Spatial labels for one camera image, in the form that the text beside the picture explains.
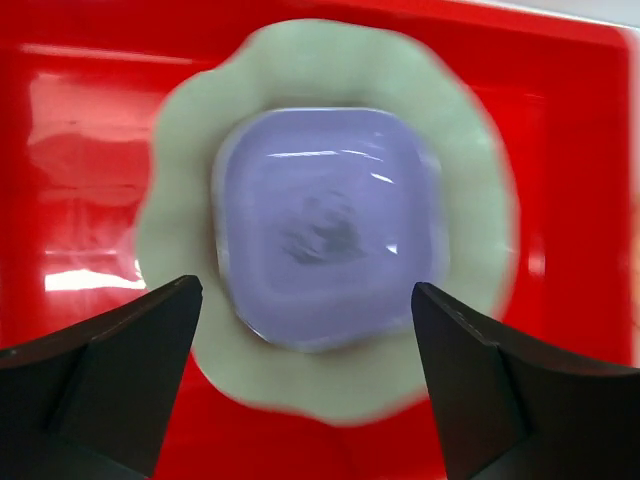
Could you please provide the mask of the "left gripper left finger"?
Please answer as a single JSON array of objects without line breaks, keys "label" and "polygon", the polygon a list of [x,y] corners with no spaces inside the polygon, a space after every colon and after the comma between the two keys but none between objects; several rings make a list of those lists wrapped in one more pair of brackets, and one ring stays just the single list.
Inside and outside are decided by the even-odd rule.
[{"label": "left gripper left finger", "polygon": [[184,275],[2,350],[2,478],[150,478],[202,301],[199,279]]}]

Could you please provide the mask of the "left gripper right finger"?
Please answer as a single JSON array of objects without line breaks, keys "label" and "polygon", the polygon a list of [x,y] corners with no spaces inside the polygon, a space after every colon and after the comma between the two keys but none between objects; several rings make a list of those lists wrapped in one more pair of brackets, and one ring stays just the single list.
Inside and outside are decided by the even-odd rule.
[{"label": "left gripper right finger", "polygon": [[429,283],[414,331],[451,479],[635,479],[639,372],[540,341]]}]

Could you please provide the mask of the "purple square plate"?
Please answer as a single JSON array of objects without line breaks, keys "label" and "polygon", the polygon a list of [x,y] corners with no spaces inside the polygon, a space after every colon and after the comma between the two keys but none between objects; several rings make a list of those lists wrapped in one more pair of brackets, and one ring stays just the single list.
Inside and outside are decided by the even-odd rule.
[{"label": "purple square plate", "polygon": [[408,329],[448,270],[440,165],[398,116],[283,108],[233,128],[211,174],[219,270],[265,341],[326,351]]}]

